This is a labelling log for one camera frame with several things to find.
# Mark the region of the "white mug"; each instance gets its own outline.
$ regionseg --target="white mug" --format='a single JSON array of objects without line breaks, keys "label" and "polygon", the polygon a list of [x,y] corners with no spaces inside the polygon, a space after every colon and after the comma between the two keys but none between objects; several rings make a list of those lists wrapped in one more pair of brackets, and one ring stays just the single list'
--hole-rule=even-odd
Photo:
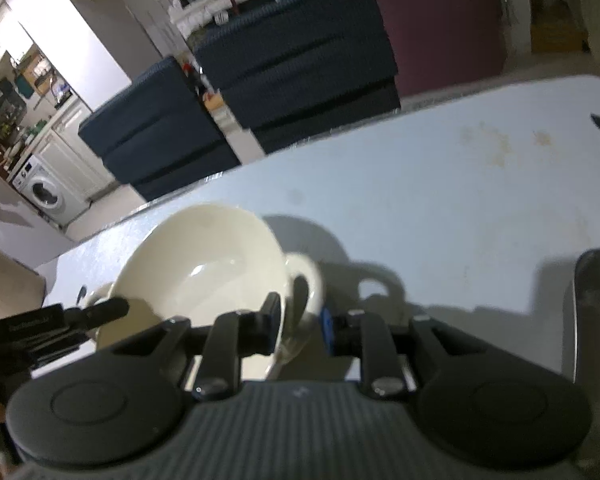
[{"label": "white mug", "polygon": [[[293,301],[293,282],[308,284],[304,311]],[[233,310],[259,310],[270,292],[282,308],[276,351],[242,360],[245,380],[270,379],[307,343],[324,304],[320,272],[297,253],[283,253],[275,235],[256,215],[218,204],[192,206],[158,225],[134,251],[113,284],[92,293],[122,296],[129,313],[98,329],[96,348],[141,332],[163,319],[189,317],[192,326],[213,324]]]}]

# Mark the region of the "washing machine door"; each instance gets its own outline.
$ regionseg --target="washing machine door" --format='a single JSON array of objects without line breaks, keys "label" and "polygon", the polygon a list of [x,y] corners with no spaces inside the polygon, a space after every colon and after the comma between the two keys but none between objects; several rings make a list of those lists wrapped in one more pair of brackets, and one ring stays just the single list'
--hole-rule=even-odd
[{"label": "washing machine door", "polygon": [[34,204],[42,211],[57,211],[64,204],[64,197],[58,186],[46,176],[35,176],[29,182],[29,193]]}]

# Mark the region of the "blue component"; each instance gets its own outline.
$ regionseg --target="blue component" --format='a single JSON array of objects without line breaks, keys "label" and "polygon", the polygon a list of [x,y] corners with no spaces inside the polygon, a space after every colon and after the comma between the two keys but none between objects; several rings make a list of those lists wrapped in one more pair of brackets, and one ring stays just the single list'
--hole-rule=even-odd
[{"label": "blue component", "polygon": [[322,329],[322,340],[327,348],[327,353],[333,355],[333,318],[326,305],[320,313],[320,328]]}]

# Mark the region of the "screw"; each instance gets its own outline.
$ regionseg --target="screw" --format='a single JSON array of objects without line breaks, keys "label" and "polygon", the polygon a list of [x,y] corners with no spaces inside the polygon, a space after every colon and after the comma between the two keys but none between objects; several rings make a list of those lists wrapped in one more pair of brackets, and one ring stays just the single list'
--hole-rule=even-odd
[{"label": "screw", "polygon": [[220,377],[212,377],[210,379],[204,379],[198,386],[196,386],[196,393],[202,397],[208,397],[212,395],[221,394],[229,388],[229,383]]},{"label": "screw", "polygon": [[404,382],[397,377],[380,377],[371,383],[378,397],[399,394],[404,389]]}]

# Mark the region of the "kitchen counter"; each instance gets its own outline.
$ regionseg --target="kitchen counter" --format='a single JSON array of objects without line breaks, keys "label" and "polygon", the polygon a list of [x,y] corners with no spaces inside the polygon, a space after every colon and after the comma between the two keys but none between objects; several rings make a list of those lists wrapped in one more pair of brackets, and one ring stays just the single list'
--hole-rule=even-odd
[{"label": "kitchen counter", "polygon": [[[317,260],[337,308],[357,302],[390,322],[426,308],[569,370],[573,313],[563,315],[563,298],[579,254],[600,247],[600,129],[591,114],[600,116],[600,78],[558,78],[275,153],[157,200],[41,266],[46,303],[71,306],[82,285],[114,280],[176,211],[222,202],[263,217],[285,251]],[[69,360],[91,351],[86,344]]]},{"label": "kitchen counter", "polygon": [[69,97],[67,99],[67,101],[60,108],[58,108],[58,110],[56,110],[56,113],[53,115],[53,117],[51,117],[49,119],[49,122],[47,124],[45,124],[45,127],[42,128],[42,130],[40,130],[40,133],[36,135],[36,137],[31,141],[31,144],[29,146],[27,146],[25,148],[25,150],[22,152],[16,165],[9,172],[9,176],[7,177],[7,182],[11,182],[15,178],[15,176],[18,174],[20,169],[24,166],[24,163],[29,158],[29,155],[31,155],[36,150],[36,148],[38,147],[40,142],[42,142],[42,140],[45,138],[48,131],[54,126],[56,121],[60,117],[62,117],[62,114],[79,99],[80,98],[74,94],[71,97]]}]

